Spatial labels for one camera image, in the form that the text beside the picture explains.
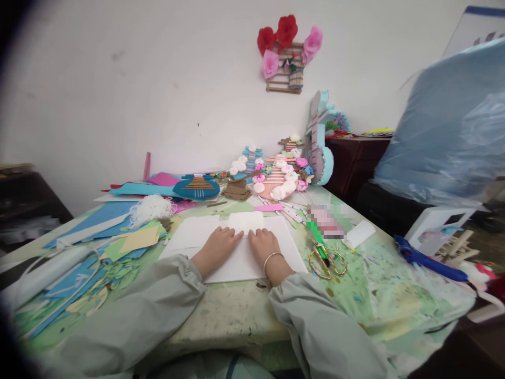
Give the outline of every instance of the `person's right hand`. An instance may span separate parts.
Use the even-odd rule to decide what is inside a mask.
[[[252,230],[249,231],[249,244],[251,246],[252,255],[262,270],[265,261],[272,253],[281,253],[276,236],[266,229],[257,229],[256,234]],[[265,273],[272,282],[272,285],[276,287],[286,277],[295,272],[289,267],[284,256],[275,254],[268,260],[265,266]]]

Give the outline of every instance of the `white wall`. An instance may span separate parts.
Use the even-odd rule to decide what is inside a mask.
[[[34,163],[78,215],[110,183],[141,178],[146,151],[151,172],[173,173],[227,169],[250,142],[278,152],[319,89],[354,132],[395,127],[397,89],[441,57],[470,3],[41,2],[4,73],[0,161]],[[266,93],[260,73],[258,30],[288,14],[296,41],[324,32],[301,95]]]

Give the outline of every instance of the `red paper flower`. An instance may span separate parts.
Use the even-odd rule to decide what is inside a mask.
[[[277,29],[277,39],[279,40],[279,50],[277,54],[280,54],[283,48],[290,48],[293,39],[298,33],[298,25],[296,25],[296,19],[293,15],[281,17],[279,19],[279,28]]]
[[[273,49],[276,40],[277,33],[274,34],[274,30],[270,26],[259,30],[258,47],[262,56],[265,55],[265,50]]]

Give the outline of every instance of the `person's left hand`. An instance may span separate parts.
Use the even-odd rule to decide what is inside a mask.
[[[205,278],[228,259],[238,245],[244,232],[235,235],[235,229],[220,226],[212,232],[204,247],[191,258],[191,261]]]

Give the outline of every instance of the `paint-stained table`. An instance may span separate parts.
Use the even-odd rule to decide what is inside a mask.
[[[352,228],[351,222],[363,219],[322,187],[311,187],[306,198],[313,203],[328,204],[345,231]],[[224,220],[230,213],[249,212],[261,205],[255,196],[247,202],[225,200],[227,203],[223,205],[209,208],[198,205],[174,216],[168,236],[173,235],[185,218],[219,214]],[[8,254],[0,264],[39,255],[42,246],[93,211]],[[289,228],[308,267],[313,247],[307,231],[301,224]],[[315,279],[340,309],[356,320],[379,345],[399,374],[413,371],[441,347],[454,328],[454,321],[465,315],[474,303],[472,294],[453,282],[424,269],[424,275],[420,276],[398,254],[392,238],[378,228],[355,253],[341,241],[332,240],[328,245],[345,257],[347,274],[329,281]],[[163,249],[164,246],[150,248],[140,258],[141,270],[156,262]],[[107,301],[114,301],[119,293],[120,290],[112,291]],[[256,281],[209,285],[184,325],[149,354],[139,368],[209,348],[240,348],[262,361],[269,370],[297,367],[288,332],[276,320],[267,295],[268,289],[261,288]],[[73,315],[62,319],[29,340],[27,348],[30,351],[51,348],[71,334],[80,321]]]

